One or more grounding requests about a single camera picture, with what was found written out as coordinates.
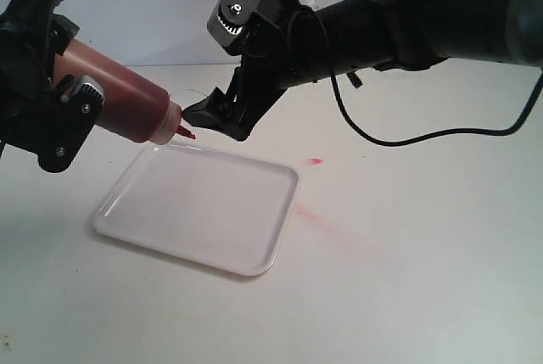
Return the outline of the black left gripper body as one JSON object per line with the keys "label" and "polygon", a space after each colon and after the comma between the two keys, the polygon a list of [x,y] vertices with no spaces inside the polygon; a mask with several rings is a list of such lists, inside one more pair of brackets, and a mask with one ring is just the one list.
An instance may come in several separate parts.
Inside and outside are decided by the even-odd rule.
{"label": "black left gripper body", "polygon": [[104,107],[104,90],[89,75],[65,76],[53,89],[1,116],[1,147],[34,154],[49,173],[72,163]]}

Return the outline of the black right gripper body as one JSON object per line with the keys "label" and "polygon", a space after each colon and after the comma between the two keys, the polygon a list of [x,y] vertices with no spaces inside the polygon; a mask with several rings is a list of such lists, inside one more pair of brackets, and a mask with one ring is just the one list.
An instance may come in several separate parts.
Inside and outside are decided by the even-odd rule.
{"label": "black right gripper body", "polygon": [[240,58],[229,87],[312,83],[300,41],[302,25],[313,20],[314,10],[300,0],[218,0],[207,30],[228,55]]}

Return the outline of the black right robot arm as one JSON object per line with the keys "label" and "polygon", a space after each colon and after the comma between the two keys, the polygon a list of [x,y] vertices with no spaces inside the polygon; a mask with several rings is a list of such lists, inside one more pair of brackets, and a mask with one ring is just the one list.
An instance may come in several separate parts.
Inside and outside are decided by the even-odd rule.
{"label": "black right robot arm", "polygon": [[447,59],[542,66],[542,0],[218,0],[208,32],[239,58],[227,90],[182,112],[245,140],[291,87],[358,70],[422,71]]}

